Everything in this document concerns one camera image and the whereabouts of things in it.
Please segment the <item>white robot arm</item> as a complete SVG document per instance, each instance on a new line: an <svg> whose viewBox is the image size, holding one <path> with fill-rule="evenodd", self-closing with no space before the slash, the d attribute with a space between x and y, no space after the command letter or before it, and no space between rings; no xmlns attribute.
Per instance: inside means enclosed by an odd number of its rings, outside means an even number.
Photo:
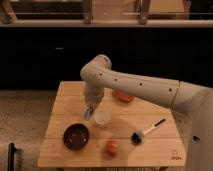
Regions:
<svg viewBox="0 0 213 171"><path fill-rule="evenodd" d="M121 73L97 55L80 70L89 119L110 88L188 115L192 128L184 171L213 171L213 88L184 81Z"/></svg>

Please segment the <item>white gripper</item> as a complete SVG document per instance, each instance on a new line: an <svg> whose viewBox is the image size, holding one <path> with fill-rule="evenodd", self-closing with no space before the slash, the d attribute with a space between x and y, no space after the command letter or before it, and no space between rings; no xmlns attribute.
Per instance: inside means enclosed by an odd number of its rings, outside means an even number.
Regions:
<svg viewBox="0 0 213 171"><path fill-rule="evenodd" d="M93 113L98 108L99 103L104 97L104 88L86 84L84 89L84 96L88 104L88 111Z"/></svg>

